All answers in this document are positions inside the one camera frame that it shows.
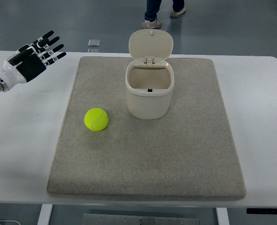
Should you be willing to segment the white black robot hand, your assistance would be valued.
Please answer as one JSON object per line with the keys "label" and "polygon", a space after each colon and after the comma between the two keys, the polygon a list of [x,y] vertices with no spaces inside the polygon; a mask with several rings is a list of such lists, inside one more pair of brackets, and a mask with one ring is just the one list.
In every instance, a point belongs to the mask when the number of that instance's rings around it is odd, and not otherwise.
{"label": "white black robot hand", "polygon": [[60,37],[52,38],[54,31],[49,31],[30,44],[8,56],[0,68],[0,92],[6,92],[17,84],[28,83],[43,73],[64,56],[59,52],[64,45],[54,46]]}

